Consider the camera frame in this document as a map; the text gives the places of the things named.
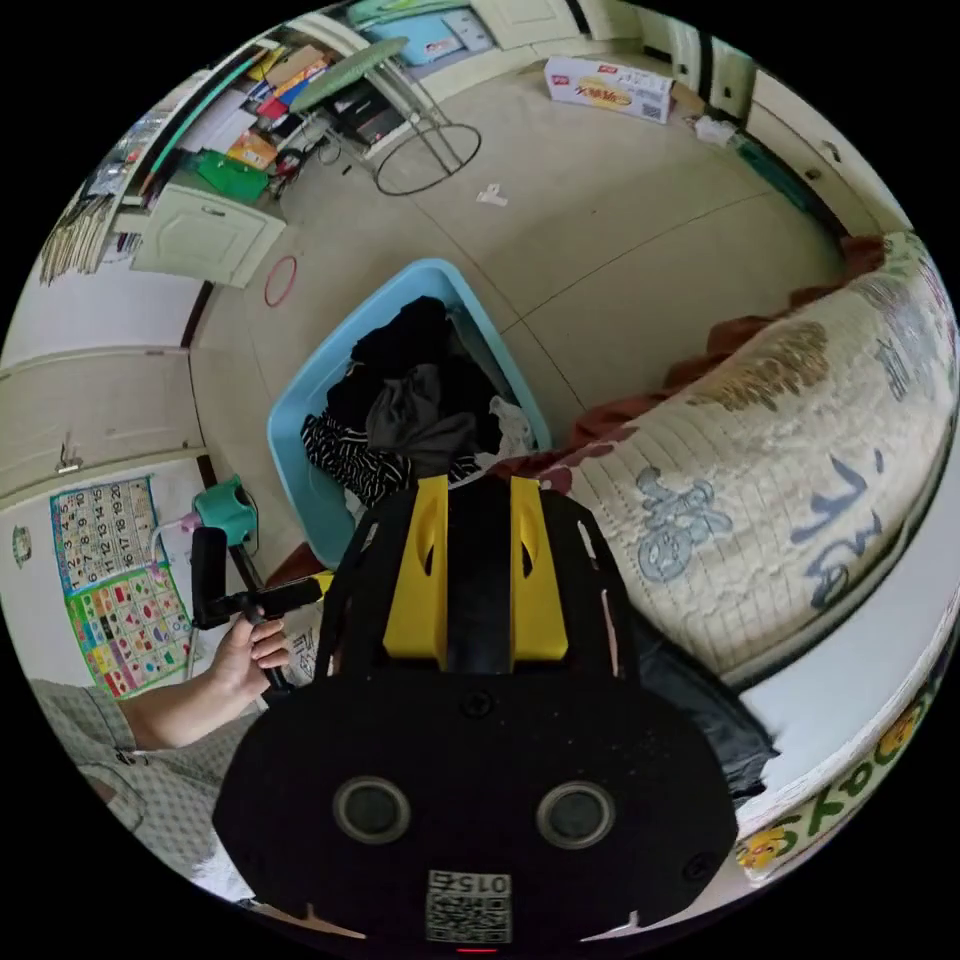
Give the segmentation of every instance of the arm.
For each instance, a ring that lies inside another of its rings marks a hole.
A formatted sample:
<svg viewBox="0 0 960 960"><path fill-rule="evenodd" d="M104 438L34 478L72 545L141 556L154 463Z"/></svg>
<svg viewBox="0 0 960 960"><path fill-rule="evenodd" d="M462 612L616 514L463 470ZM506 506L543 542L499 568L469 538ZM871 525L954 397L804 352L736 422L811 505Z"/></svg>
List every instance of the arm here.
<svg viewBox="0 0 960 960"><path fill-rule="evenodd" d="M120 700L138 750L185 747L236 719L269 686L263 670L287 663L283 621L251 627L240 617L206 673Z"/></svg>

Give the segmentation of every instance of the person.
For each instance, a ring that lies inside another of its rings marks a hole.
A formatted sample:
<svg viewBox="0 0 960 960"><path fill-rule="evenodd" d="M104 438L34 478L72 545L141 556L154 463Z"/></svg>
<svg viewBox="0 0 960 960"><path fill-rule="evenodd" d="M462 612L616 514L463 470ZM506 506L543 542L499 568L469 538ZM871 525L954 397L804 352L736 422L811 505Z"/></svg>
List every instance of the person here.
<svg viewBox="0 0 960 960"><path fill-rule="evenodd" d="M161 862L209 893L298 926L361 937L315 917L258 903L213 829L234 751L269 687L264 670L289 662L282 620L239 617L210 668L183 683L115 700L96 687L31 682L68 756L108 809Z"/></svg>

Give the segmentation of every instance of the gray clothing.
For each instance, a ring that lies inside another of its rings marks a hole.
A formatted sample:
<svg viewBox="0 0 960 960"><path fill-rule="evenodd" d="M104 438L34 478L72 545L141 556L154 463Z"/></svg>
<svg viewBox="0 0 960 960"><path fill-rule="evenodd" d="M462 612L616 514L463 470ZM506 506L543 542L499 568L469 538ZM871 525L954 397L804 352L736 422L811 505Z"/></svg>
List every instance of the gray clothing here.
<svg viewBox="0 0 960 960"><path fill-rule="evenodd" d="M472 413L440 417L440 375L421 363L402 380L385 380L367 414L367 444L413 461L418 477L447 473L476 433Z"/></svg>
<svg viewBox="0 0 960 960"><path fill-rule="evenodd" d="M115 791L108 808L151 853L224 899L252 896L224 859L212 817L224 774L255 713L188 747L139 752L109 694L48 680L34 680L31 687L67 755L87 778Z"/></svg>

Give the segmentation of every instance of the snack box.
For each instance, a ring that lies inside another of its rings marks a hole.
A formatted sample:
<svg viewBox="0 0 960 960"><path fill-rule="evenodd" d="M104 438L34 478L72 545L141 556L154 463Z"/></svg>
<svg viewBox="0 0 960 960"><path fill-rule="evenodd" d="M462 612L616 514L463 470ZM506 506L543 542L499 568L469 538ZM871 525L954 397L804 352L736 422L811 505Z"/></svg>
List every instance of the snack box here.
<svg viewBox="0 0 960 960"><path fill-rule="evenodd" d="M603 107L666 123L673 80L659 74L600 60L550 57L543 68L550 96L563 103Z"/></svg>

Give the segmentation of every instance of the cabinet door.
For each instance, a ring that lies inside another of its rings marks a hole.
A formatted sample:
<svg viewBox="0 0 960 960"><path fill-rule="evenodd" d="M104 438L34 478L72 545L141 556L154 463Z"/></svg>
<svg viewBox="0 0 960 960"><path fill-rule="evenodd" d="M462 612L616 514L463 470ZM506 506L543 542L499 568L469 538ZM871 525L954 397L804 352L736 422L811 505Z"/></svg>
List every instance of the cabinet door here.
<svg viewBox="0 0 960 960"><path fill-rule="evenodd" d="M817 156L806 141L758 103L750 108L747 133L756 137L771 153L803 177L851 236L879 232L877 221L863 201L830 165Z"/></svg>
<svg viewBox="0 0 960 960"><path fill-rule="evenodd" d="M640 37L639 11L623 0L577 0L594 40Z"/></svg>
<svg viewBox="0 0 960 960"><path fill-rule="evenodd" d="M673 79L679 80L694 93L700 91L700 32L696 27L673 18L667 20L670 35L670 59L673 61ZM650 46L644 35L644 44Z"/></svg>
<svg viewBox="0 0 960 960"><path fill-rule="evenodd" d="M796 130L816 150L821 161L860 197L881 230L911 229L906 213L863 154L806 100L758 70L753 101Z"/></svg>
<svg viewBox="0 0 960 960"><path fill-rule="evenodd" d="M256 210L170 185L150 214L132 268L230 283L265 226Z"/></svg>
<svg viewBox="0 0 960 960"><path fill-rule="evenodd" d="M0 497L57 476L67 436L83 467L203 446L184 350L45 358L0 376Z"/></svg>
<svg viewBox="0 0 960 960"><path fill-rule="evenodd" d="M580 36L566 0L473 0L473 7L504 50Z"/></svg>
<svg viewBox="0 0 960 960"><path fill-rule="evenodd" d="M753 61L729 43L716 37L713 44L713 77L710 106L742 120L750 112L750 95L756 67Z"/></svg>

